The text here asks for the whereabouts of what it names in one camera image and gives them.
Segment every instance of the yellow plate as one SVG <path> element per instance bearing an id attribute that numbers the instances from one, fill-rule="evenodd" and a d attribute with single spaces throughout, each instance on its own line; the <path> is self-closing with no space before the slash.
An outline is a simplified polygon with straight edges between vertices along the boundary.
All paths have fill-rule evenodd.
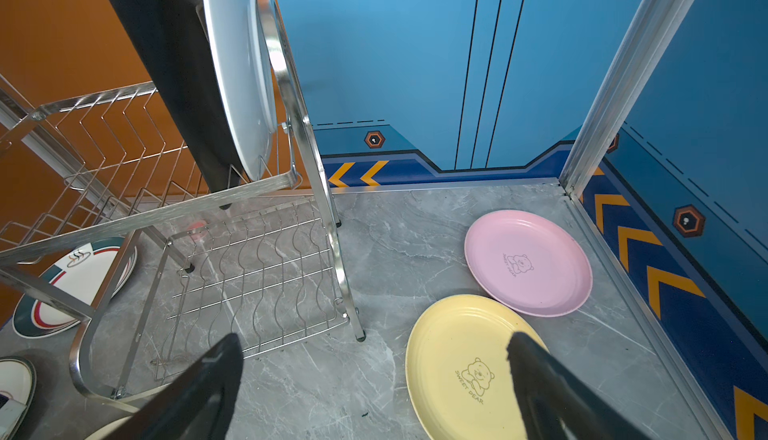
<path id="1" fill-rule="evenodd" d="M 450 296 L 419 317 L 408 339 L 406 381 L 432 440 L 526 438 L 507 362 L 514 332 L 544 346 L 520 315 L 484 296 Z"/>

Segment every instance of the black line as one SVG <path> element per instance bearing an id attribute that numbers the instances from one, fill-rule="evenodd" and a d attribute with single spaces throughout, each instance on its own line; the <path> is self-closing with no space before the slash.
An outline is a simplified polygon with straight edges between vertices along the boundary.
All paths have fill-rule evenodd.
<path id="1" fill-rule="evenodd" d="M 456 139 L 456 159 L 453 167 L 458 165 L 458 146 L 462 141 L 462 122 L 464 121 L 464 103 L 467 101 L 467 82 L 469 82 L 469 62 L 472 60 L 472 42 L 475 41 L 475 21 L 478 17 L 478 1 L 475 0 L 475 14 L 472 16 L 472 34 L 469 35 L 469 53 L 467 54 L 467 74 L 464 77 L 464 98 L 462 99 L 462 116 L 458 118 L 458 138 Z"/>
<path id="2" fill-rule="evenodd" d="M 696 182 L 694 182 L 690 178 L 688 179 L 688 181 L 691 182 L 696 188 L 698 188 L 699 192 L 701 192 L 702 194 L 704 194 L 706 196 L 709 196 L 709 194 L 707 192 L 705 192 L 703 188 L 701 188 L 700 186 L 696 185 Z"/>
<path id="3" fill-rule="evenodd" d="M 621 174 L 616 170 L 616 168 L 610 164 L 607 158 L 603 158 L 603 162 L 605 166 L 610 170 L 610 172 L 616 176 L 616 178 L 621 182 L 621 184 L 626 188 L 630 195 L 640 204 L 640 207 L 645 211 L 648 216 L 652 219 L 653 222 L 656 223 L 656 225 L 661 229 L 661 231 L 664 232 L 666 237 L 675 245 L 677 248 L 677 251 L 683 254 L 686 260 L 688 260 L 688 263 L 690 263 L 693 268 L 696 269 L 696 271 L 701 275 L 701 278 L 704 279 L 704 281 L 707 283 L 707 285 L 710 286 L 710 288 L 715 291 L 715 294 L 723 301 L 723 303 L 726 304 L 726 307 L 735 315 L 736 319 L 741 322 L 741 324 L 746 328 L 746 330 L 752 335 L 752 337 L 757 341 L 757 343 L 760 345 L 760 347 L 763 348 L 765 352 L 768 352 L 768 341 L 763 336 L 762 333 L 760 333 L 760 330 L 758 330 L 752 321 L 744 315 L 744 313 L 741 311 L 741 309 L 736 306 L 733 300 L 730 299 L 727 293 L 720 288 L 720 285 L 717 284 L 714 278 L 706 272 L 704 267 L 700 263 L 696 261 L 696 259 L 688 252 L 688 249 L 683 246 L 683 244 L 677 239 L 675 235 L 672 234 L 672 231 L 667 227 L 667 224 L 661 221 L 661 219 L 656 215 L 656 213 L 648 206 L 648 204 L 643 201 L 643 199 L 638 195 L 638 192 L 632 188 L 632 186 L 629 185 L 629 183 L 626 181 L 626 179 L 621 176 Z"/>
<path id="4" fill-rule="evenodd" d="M 674 166 L 674 168 L 675 168 L 675 169 L 676 169 L 678 172 L 680 172 L 680 175 L 685 175 L 681 169 L 677 168 L 677 165 L 675 165 L 675 164 L 673 164 L 673 163 L 672 163 L 672 160 L 670 160 L 670 159 L 668 159 L 668 158 L 665 158 L 665 160 L 667 161 L 667 163 L 669 163 L 669 165 L 671 165 L 671 166 Z"/>
<path id="5" fill-rule="evenodd" d="M 507 71 L 504 72 L 504 83 L 502 84 L 502 96 L 499 97 L 498 99 L 498 108 L 496 108 L 496 119 L 493 121 L 493 130 L 491 131 L 491 144 L 488 146 L 488 155 L 485 157 L 485 168 L 488 168 L 488 159 L 491 158 L 491 148 L 493 148 L 493 139 L 496 135 L 496 124 L 498 123 L 498 112 L 502 109 L 502 100 L 504 100 L 504 90 L 507 87 L 507 76 L 509 76 L 509 65 L 512 62 L 512 52 L 514 51 L 514 42 L 518 40 L 518 28 L 520 28 L 520 17 L 523 16 L 524 5 L 525 5 L 525 0 L 521 0 L 520 12 L 518 12 L 518 22 L 514 26 L 514 36 L 512 37 L 512 46 L 509 49 L 509 59 L 507 60 Z"/>
<path id="6" fill-rule="evenodd" d="M 475 143 L 472 145 L 472 157 L 469 159 L 469 167 L 475 163 L 475 149 L 478 146 L 478 135 L 480 134 L 480 119 L 482 119 L 482 108 L 485 104 L 485 90 L 488 88 L 488 74 L 491 73 L 491 60 L 493 60 L 493 48 L 496 45 L 496 30 L 498 29 L 498 17 L 502 14 L 502 2 L 498 0 L 498 10 L 496 10 L 496 23 L 493 25 L 493 40 L 491 40 L 491 53 L 488 54 L 488 68 L 485 69 L 485 83 L 482 86 L 482 97 L 480 97 L 480 113 L 478 114 L 478 126 L 475 128 Z"/>
<path id="7" fill-rule="evenodd" d="M 725 209 L 723 208 L 723 206 L 722 206 L 722 205 L 718 204 L 718 203 L 717 203 L 717 202 L 715 202 L 714 200 L 712 200 L 712 202 L 713 202 L 715 205 L 719 206 L 719 207 L 720 207 L 720 209 L 721 209 L 723 212 L 725 212 L 725 215 L 728 215 L 728 216 L 729 216 L 729 217 L 730 217 L 730 218 L 731 218 L 731 219 L 732 219 L 734 222 L 736 222 L 737 224 L 739 223 L 739 221 L 738 221 L 738 220 L 736 220 L 736 218 L 735 218 L 733 215 L 729 214 L 729 213 L 728 213 L 728 210 L 725 210 Z"/>
<path id="8" fill-rule="evenodd" d="M 645 138 L 645 137 L 643 137 L 642 135 L 640 135 L 640 132 L 639 132 L 639 131 L 637 131 L 635 128 L 632 128 L 632 127 L 629 127 L 629 128 L 630 128 L 630 130 L 632 130 L 633 132 L 635 132 L 636 134 L 638 134 L 638 137 L 640 137 L 640 138 Z"/>
<path id="9" fill-rule="evenodd" d="M 761 245 L 762 245 L 762 247 L 763 247 L 764 249 L 768 250 L 768 246 L 766 246 L 766 244 L 765 244 L 765 243 L 761 242 L 759 238 L 757 238 L 756 236 L 754 236 L 754 235 L 752 234 L 752 232 L 750 232 L 750 231 L 749 231 L 749 230 L 747 230 L 746 228 L 744 229 L 744 231 L 745 231 L 745 232 L 747 232 L 748 234 L 750 234 L 750 236 L 751 236 L 752 238 L 754 238 L 754 239 L 755 239 L 755 242 L 757 242 L 757 243 L 761 244 Z"/>
<path id="10" fill-rule="evenodd" d="M 653 148 L 654 150 L 656 150 L 656 153 L 657 153 L 658 155 L 661 155 L 662 157 L 664 156 L 664 154 L 662 154 L 661 152 L 659 152 L 659 149 L 658 149 L 657 147 L 654 147 L 654 145 L 653 145 L 651 142 L 648 142 L 648 141 L 647 141 L 647 142 L 645 142 L 645 143 L 646 143 L 646 144 L 648 144 L 648 146 L 649 146 L 649 147 L 651 147 L 651 148 Z"/>

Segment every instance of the dish rack tray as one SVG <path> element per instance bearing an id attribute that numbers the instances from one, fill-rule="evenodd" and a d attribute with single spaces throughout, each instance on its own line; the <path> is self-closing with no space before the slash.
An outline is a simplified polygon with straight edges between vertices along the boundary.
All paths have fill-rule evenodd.
<path id="1" fill-rule="evenodd" d="M 351 324 L 358 340 L 366 338 L 342 262 L 336 232 L 341 223 L 283 21 L 274 0 L 258 0 L 258 6 L 286 112 L 286 121 L 274 137 L 272 157 L 261 159 L 266 167 L 264 178 L 251 179 L 232 168 L 231 175 L 240 177 L 240 185 L 209 192 L 152 82 L 42 105 L 27 112 L 0 138 L 0 162 L 23 142 L 63 179 L 59 186 L 46 185 L 60 192 L 52 206 L 28 222 L 13 221 L 0 230 L 0 248 L 6 247 L 0 250 L 0 282 L 81 322 L 69 365 L 74 386 L 84 396 L 136 412 L 134 402 L 167 385 L 168 378 L 185 368 L 187 359 L 196 359 L 190 339 L 212 312 L 215 314 L 205 338 L 198 339 L 195 345 L 213 345 L 216 336 L 237 330 L 246 345 L 246 356 L 346 323 Z M 10 97 L 3 98 L 7 103 Z M 24 110 L 16 104 L 9 111 Z M 301 156 L 304 175 L 297 169 L 294 150 Z M 225 208 L 238 200 L 295 188 L 304 180 L 312 187 L 313 200 L 260 210 L 172 237 L 166 237 L 155 226 L 203 210 Z M 124 236 L 123 245 L 90 305 L 18 266 L 118 235 Z M 134 250 L 142 235 L 162 249 L 161 268 L 149 288 L 146 315 L 140 318 L 141 329 L 132 340 L 118 384 L 110 386 L 93 372 L 91 347 L 118 284 L 118 272 L 125 268 L 128 252 Z M 181 310 L 166 315 L 164 320 L 150 318 L 151 312 L 159 311 L 151 308 L 152 300 L 166 293 L 170 301 L 163 305 L 176 304 Z M 255 299 L 260 301 L 253 305 Z M 197 309 L 192 308 L 195 302 Z M 272 308 L 271 316 L 268 306 Z M 243 317 L 249 308 L 250 329 Z M 226 315 L 231 317 L 229 329 Z M 196 321 L 190 326 L 188 319 Z M 148 338 L 144 327 L 155 325 L 148 320 L 158 320 L 160 329 L 148 331 L 149 337 L 163 336 L 163 348 L 152 359 L 153 382 L 160 385 L 131 395 L 125 385 L 139 342 Z"/>
<path id="2" fill-rule="evenodd" d="M 119 396 L 172 380 L 230 332 L 251 358 L 350 320 L 312 197 L 179 232 L 169 244 L 197 268 L 186 272 L 164 251 Z"/>

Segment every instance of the wire rack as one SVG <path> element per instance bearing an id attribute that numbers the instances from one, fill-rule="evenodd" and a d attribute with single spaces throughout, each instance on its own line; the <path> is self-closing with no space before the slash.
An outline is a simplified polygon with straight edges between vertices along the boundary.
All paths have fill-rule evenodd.
<path id="1" fill-rule="evenodd" d="M 155 382 L 181 373 L 229 332 L 239 334 L 251 358 L 349 321 L 312 197 L 170 240 L 197 269 L 160 262 L 157 293 L 136 335 L 144 338 L 142 369 L 151 369 Z"/>
<path id="2" fill-rule="evenodd" d="M 152 82 L 46 104 L 22 122 L 27 128 L 20 124 L 12 131 L 24 135 L 34 128 L 37 141 L 54 157 L 63 181 L 58 187 L 46 185 L 44 195 L 52 202 L 45 211 L 27 223 L 11 221 L 2 227 L 0 250 L 10 251 L 0 256 L 15 254 L 29 243 L 210 193 Z M 0 154 L 11 143 L 4 138 Z M 281 143 L 288 146 L 283 152 Z M 267 190 L 296 186 L 288 130 L 279 129 L 275 134 L 272 156 L 262 163 L 265 178 L 282 180 Z M 230 184 L 253 183 L 235 168 L 230 168 L 230 180 Z M 134 221 L 115 233 L 149 224 L 151 221 Z"/>

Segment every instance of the marble surface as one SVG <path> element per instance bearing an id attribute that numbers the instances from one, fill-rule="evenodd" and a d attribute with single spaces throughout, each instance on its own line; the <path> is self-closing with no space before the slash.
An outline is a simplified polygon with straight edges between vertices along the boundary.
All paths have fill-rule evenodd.
<path id="1" fill-rule="evenodd" d="M 196 220 L 213 222 L 286 200 L 250 200 L 160 228 L 170 234 Z M 504 208 L 559 224 L 590 259 L 594 289 L 578 311 L 553 319 L 524 316 L 552 354 L 649 437 L 703 438 L 565 201 L 562 189 L 549 184 L 337 195 L 347 275 L 368 337 L 358 343 L 347 325 L 246 360 L 228 438 L 427 439 L 408 398 L 408 335 L 435 301 L 483 294 L 466 266 L 463 239 L 474 220 Z M 140 263 L 98 330 L 93 361 L 105 381 L 119 373 L 159 254 L 141 242 Z M 71 330 L 24 340 L 10 325 L 0 330 L 3 355 L 26 356 L 38 370 L 36 397 L 18 438 L 84 438 L 124 416 L 72 387 L 67 354 L 73 336 Z M 132 373 L 129 387 L 144 380 Z"/>

